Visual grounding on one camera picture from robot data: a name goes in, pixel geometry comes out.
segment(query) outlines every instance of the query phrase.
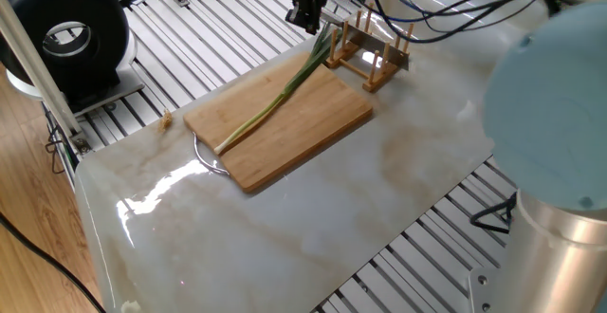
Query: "marble surface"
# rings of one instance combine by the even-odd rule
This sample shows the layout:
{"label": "marble surface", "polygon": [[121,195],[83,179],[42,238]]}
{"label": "marble surface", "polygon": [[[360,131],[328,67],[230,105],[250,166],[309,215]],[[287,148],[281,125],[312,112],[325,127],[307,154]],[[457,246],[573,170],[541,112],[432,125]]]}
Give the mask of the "marble surface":
{"label": "marble surface", "polygon": [[[196,160],[182,120],[233,83],[177,110],[163,135],[151,125],[86,156],[77,200],[106,309],[312,310],[489,156],[481,103],[494,62],[475,51],[506,51],[502,42],[487,44],[411,46],[410,71],[375,95],[358,75],[337,69],[374,116],[254,195]],[[360,52],[353,63],[367,59]]]}

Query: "green onion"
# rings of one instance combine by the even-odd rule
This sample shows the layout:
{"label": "green onion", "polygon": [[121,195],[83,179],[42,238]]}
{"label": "green onion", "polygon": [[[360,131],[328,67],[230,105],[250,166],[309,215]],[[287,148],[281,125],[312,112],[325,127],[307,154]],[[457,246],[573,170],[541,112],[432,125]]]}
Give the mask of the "green onion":
{"label": "green onion", "polygon": [[241,134],[243,134],[253,123],[258,121],[260,118],[265,116],[270,111],[279,107],[288,97],[297,89],[311,74],[316,70],[319,65],[324,62],[327,57],[329,57],[329,51],[331,49],[331,37],[327,37],[327,33],[329,31],[329,24],[325,24],[322,28],[321,33],[316,39],[316,43],[314,43],[314,47],[312,47],[312,52],[308,57],[307,61],[303,65],[302,69],[285,85],[283,91],[270,103],[264,110],[260,111],[245,122],[243,125],[238,127],[225,141],[223,141],[219,146],[215,147],[214,151],[216,154],[220,155],[228,145],[230,145],[236,138],[238,138]]}

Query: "wooden cutting board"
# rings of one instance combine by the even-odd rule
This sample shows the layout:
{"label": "wooden cutting board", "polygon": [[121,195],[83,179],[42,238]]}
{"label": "wooden cutting board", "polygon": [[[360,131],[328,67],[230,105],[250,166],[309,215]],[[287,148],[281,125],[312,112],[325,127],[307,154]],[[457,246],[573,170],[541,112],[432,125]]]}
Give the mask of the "wooden cutting board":
{"label": "wooden cutting board", "polygon": [[[308,53],[240,83],[184,115],[186,125],[214,149],[280,94]],[[373,112],[371,104],[324,65],[281,107],[221,155],[244,192],[254,191],[322,148]]]}

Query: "wooden rack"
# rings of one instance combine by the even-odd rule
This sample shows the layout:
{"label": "wooden rack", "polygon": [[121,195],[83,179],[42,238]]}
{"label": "wooden rack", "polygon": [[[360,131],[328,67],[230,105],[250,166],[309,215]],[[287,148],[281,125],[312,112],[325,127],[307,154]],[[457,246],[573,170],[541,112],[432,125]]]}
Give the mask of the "wooden rack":
{"label": "wooden rack", "polygon": [[[369,11],[367,13],[367,18],[364,24],[364,33],[372,34],[369,31],[369,26],[371,24],[371,14],[373,12],[374,4],[371,3],[369,5]],[[357,13],[357,22],[356,28],[360,26],[360,15],[361,12]],[[366,72],[360,70],[359,68],[353,66],[348,62],[348,60],[360,49],[360,46],[357,46],[351,41],[347,40],[348,37],[348,28],[350,25],[348,21],[343,22],[343,35],[341,36],[341,48],[336,51],[337,37],[338,37],[338,29],[333,30],[332,39],[331,39],[331,52],[329,55],[329,59],[326,61],[326,65],[329,68],[336,68],[340,65],[345,66],[346,68],[356,72],[361,77],[365,78],[366,81],[362,84],[362,88],[367,90],[368,92],[374,93],[376,92],[382,85],[388,82],[399,70],[397,65],[394,65],[388,62],[388,54],[390,51],[390,42],[385,43],[385,47],[383,49],[383,55],[381,58],[381,66],[379,67],[379,72],[377,69],[377,58],[379,57],[379,51],[375,51],[375,57],[373,58],[373,64],[371,65],[371,72],[367,74]],[[414,24],[409,25],[409,29],[407,30],[407,38],[411,38],[411,33],[414,30]],[[400,46],[400,36],[396,36],[395,47],[399,48]],[[407,48],[409,47],[409,40],[405,41],[405,45],[402,49],[404,53],[409,55],[407,52]]]}

